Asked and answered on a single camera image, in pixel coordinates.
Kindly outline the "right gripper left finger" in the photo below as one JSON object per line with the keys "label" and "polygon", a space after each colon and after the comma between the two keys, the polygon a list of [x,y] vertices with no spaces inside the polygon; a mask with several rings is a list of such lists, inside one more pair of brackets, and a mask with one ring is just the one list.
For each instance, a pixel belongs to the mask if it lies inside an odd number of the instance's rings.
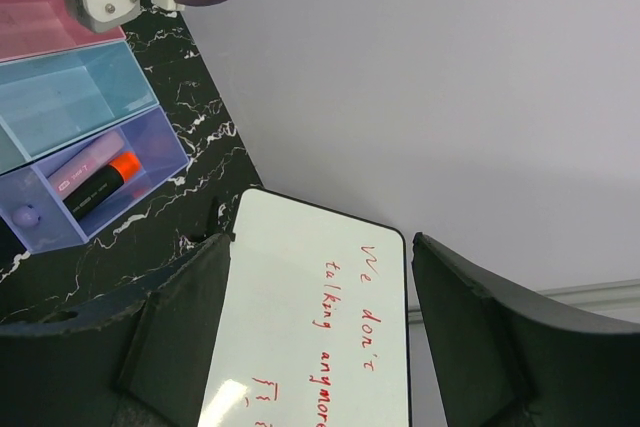
{"label": "right gripper left finger", "polygon": [[2,425],[197,425],[230,247],[214,235],[135,283],[2,326]]}

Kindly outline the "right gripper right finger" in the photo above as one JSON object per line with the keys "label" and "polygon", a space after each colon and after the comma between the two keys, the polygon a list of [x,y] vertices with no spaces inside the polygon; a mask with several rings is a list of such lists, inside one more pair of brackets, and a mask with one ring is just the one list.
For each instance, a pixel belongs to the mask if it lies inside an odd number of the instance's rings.
{"label": "right gripper right finger", "polygon": [[638,324],[533,292],[422,233],[412,270],[448,425],[638,425]]}

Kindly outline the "pink purple eraser stick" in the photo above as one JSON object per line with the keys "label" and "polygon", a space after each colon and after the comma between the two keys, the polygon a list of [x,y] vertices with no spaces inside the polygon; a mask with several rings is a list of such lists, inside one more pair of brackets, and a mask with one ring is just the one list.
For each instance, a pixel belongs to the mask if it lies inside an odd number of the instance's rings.
{"label": "pink purple eraser stick", "polygon": [[110,131],[87,145],[48,177],[61,200],[66,199],[124,147],[117,131]]}

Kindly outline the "four-compartment pastel drawer organizer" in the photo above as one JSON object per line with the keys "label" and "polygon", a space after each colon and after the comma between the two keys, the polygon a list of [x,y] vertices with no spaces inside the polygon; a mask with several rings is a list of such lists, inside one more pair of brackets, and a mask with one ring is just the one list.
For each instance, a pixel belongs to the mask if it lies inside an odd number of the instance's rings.
{"label": "four-compartment pastel drawer organizer", "polygon": [[[30,253],[88,242],[187,165],[123,25],[94,33],[64,0],[1,0],[1,217]],[[141,169],[76,221],[48,177],[110,131]]]}

